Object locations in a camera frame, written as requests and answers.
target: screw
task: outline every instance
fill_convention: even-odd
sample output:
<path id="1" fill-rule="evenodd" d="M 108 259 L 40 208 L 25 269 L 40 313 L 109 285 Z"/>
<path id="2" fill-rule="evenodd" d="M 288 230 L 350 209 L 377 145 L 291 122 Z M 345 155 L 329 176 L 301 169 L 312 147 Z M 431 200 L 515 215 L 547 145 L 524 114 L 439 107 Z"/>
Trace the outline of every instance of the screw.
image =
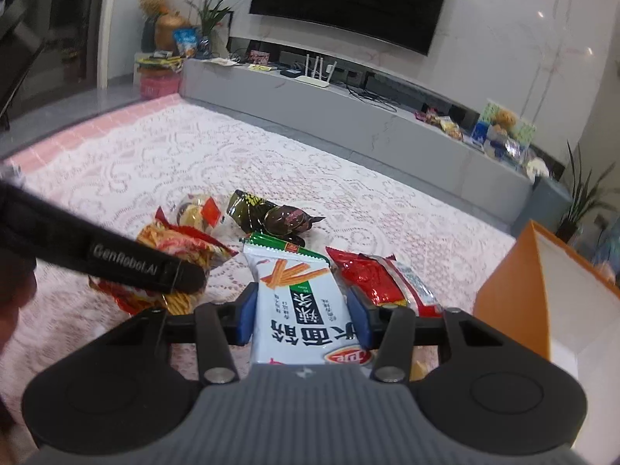
<path id="1" fill-rule="evenodd" d="M 378 368 L 374 373 L 374 377 L 382 382 L 399 382 L 405 379 L 405 373 L 398 367 L 388 365 Z"/>
<path id="2" fill-rule="evenodd" d="M 234 378 L 234 372 L 226 367 L 213 367 L 205 372 L 205 379 L 213 384 L 226 384 Z"/>

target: stuffed toy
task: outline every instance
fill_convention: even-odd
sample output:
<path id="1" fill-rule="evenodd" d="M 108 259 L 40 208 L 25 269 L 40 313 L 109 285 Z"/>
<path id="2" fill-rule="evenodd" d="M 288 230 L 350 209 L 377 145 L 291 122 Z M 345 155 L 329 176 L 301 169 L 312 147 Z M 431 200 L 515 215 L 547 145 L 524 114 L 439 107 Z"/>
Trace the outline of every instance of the stuffed toy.
<path id="1" fill-rule="evenodd" d="M 495 129 L 496 133 L 509 135 L 511 130 L 517 123 L 517 116 L 510 110 L 504 110 L 500 108 L 495 117 L 493 117 L 491 127 Z"/>

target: white router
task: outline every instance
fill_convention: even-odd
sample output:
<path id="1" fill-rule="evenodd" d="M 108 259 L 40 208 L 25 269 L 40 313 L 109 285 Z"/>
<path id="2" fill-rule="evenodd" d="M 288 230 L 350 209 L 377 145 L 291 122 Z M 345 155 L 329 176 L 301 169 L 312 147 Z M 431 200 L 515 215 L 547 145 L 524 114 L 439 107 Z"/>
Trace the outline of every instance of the white router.
<path id="1" fill-rule="evenodd" d="M 309 85 L 314 85 L 315 87 L 327 87 L 329 85 L 329 81 L 332 79 L 332 74 L 334 73 L 334 69 L 336 68 L 336 62 L 333 65 L 328 65 L 327 69 L 329 70 L 329 76 L 327 80 L 321 80 L 323 77 L 323 58 L 320 59 L 320 66 L 318 70 L 319 77 L 318 79 L 314 78 L 317 74 L 316 66 L 319 64 L 319 57 L 317 56 L 314 59 L 314 69 L 312 70 L 312 76 L 308 77 L 308 63 L 310 62 L 310 54 L 306 54 L 306 72 L 301 77 L 297 77 L 295 80 L 299 82 L 307 83 Z"/>

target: lace rug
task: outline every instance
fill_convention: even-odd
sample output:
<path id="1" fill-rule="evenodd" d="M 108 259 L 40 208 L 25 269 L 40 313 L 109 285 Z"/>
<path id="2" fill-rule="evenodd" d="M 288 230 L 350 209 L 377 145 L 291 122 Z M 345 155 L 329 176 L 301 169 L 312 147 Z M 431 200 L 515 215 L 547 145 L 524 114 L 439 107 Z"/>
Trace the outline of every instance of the lace rug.
<path id="1" fill-rule="evenodd" d="M 513 243 L 402 183 L 177 95 L 86 122 L 13 161 L 27 172 L 28 188 L 130 237 L 158 206 L 169 211 L 190 192 L 208 192 L 222 207 L 237 188 L 299 206 L 325 216 L 304 234 L 308 248 L 394 253 L 443 306 L 467 311 Z M 240 248 L 243 233 L 230 218 L 213 234 Z M 127 318 L 111 298 L 92 291 L 84 275 L 39 263 L 36 277 L 36 298 L 22 310 L 0 359 L 0 393 L 17 421 L 21 395 L 36 373 Z M 203 300 L 234 300 L 251 279 L 238 255 L 212 272 Z M 233 355 L 246 375 L 249 347 L 233 348 Z M 428 352 L 424 360 L 432 366 Z M 197 377 L 193 346 L 175 347 L 173 364 Z"/>

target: person's hand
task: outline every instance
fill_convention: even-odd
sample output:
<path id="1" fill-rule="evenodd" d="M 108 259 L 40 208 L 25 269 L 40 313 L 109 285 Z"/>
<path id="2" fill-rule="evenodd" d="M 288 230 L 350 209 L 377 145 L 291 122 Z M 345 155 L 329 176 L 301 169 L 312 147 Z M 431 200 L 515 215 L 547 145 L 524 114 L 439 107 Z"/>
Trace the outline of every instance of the person's hand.
<path id="1" fill-rule="evenodd" d="M 9 341 L 24 307 L 36 293 L 36 260 L 0 248 L 0 352 Z"/>

